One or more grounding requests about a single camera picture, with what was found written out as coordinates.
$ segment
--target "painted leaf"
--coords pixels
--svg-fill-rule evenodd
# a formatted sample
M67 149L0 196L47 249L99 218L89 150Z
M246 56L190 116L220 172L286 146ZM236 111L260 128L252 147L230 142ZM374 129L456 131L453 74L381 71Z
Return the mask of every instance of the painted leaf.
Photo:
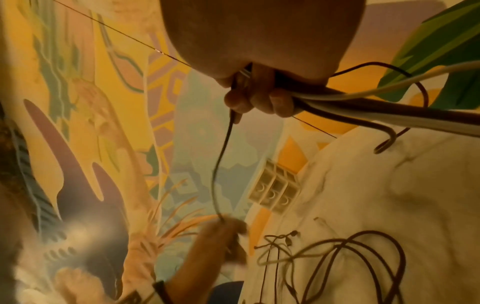
M480 60L480 0L463 2L426 20L405 43L392 64L413 75L434 67ZM442 109L474 109L480 105L478 72L461 72L448 77L444 89L432 104ZM403 80L387 71L378 86ZM408 88L379 95L398 102Z

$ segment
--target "green leaf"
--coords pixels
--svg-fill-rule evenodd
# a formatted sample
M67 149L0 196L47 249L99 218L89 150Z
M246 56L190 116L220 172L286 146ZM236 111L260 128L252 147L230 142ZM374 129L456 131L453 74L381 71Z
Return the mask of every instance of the green leaf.
M480 59L480 0L465 0L440 14L425 21L410 37L403 48L394 58L392 64L408 71L413 75L427 72L436 66L446 66L460 62ZM475 90L464 92L459 88L456 92L453 87L456 75L450 75L448 81L452 83L450 91L441 93L435 107L457 108L458 104L465 106L471 103L472 97L457 101L455 98L466 94L470 96ZM465 80L467 75L460 75ZM388 71L380 80L382 87L396 83L405 77L397 72ZM379 97L398 102L408 88L379 95Z

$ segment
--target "painted wall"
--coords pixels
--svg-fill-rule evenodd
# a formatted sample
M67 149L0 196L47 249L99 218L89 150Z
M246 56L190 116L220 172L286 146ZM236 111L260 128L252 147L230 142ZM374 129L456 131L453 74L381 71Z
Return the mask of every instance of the painted wall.
M474 48L480 37L479 22L469 17L478 16L478 1L467 0L460 10L422 27L452 4L385 2L368 7L340 69L383 61L421 73L461 60L442 58L468 43ZM16 130L19 164L36 208L32 227L38 238L30 239L25 250L44 265L18 276L24 303L32 298L41 303L33 290L40 290L47 303L65 302L60 292L65 289L85 302L108 303L139 283L168 278L182 263L198 225L215 217L209 183L229 120L226 90L157 51L178 57L155 22L156 5L153 0L1 3L0 96ZM424 42L439 25L452 26L461 18L471 20L463 40L444 34L455 43L437 61L409 61L441 48ZM365 68L329 85L355 92L377 86L380 79L382 84L397 81L383 69ZM424 83L432 99L446 81ZM447 92L445 98L463 91ZM415 88L387 98L420 104ZM443 108L477 106L440 103ZM298 117L336 137L354 127L308 113ZM332 140L293 118L257 111L234 127L216 190L222 211L250 224L250 247L270 216L246 200L264 159L298 172ZM226 269L219 282L238 277L237 270ZM35 275L26 275L29 271Z

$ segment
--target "marble countertop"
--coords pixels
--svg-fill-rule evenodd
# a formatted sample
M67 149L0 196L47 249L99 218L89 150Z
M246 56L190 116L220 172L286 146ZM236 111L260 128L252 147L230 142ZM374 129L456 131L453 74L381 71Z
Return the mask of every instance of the marble countertop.
M291 247L296 252L321 239L379 230L405 250L400 286L405 303L480 303L480 139L416 129L374 155L374 147L384 139L380 132L356 128L320 151L302 176L300 198L284 215L272 216L265 234L298 230ZM376 237L359 240L396 269L398 253L390 243ZM259 253L249 263L239 303L259 302L265 270L256 264ZM277 257L276 249L271 256ZM391 281L380 263L366 256L385 295ZM318 260L295 262L300 296ZM274 277L271 265L263 289L265 304L274 303ZM312 292L320 282L316 280ZM281 285L278 302L294 303ZM342 251L324 295L315 303L374 302L367 267Z

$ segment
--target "sleeve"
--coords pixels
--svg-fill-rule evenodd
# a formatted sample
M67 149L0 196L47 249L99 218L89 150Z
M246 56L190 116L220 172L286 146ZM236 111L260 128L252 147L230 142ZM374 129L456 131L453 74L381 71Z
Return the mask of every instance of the sleeve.
M142 285L135 291L122 298L116 304L165 304L154 287L150 284Z

